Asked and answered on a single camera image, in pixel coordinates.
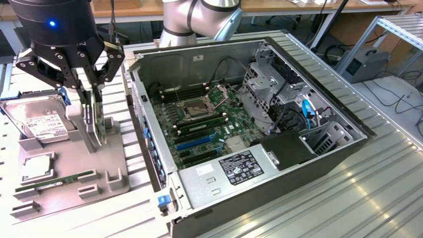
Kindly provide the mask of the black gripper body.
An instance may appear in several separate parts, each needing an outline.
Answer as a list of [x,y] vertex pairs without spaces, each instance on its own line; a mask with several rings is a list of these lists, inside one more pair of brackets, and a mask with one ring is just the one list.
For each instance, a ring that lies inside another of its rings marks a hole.
[[63,54],[71,68],[81,67],[79,54],[94,64],[103,50],[97,34],[90,1],[10,0],[9,5],[30,38],[37,56],[58,65]]

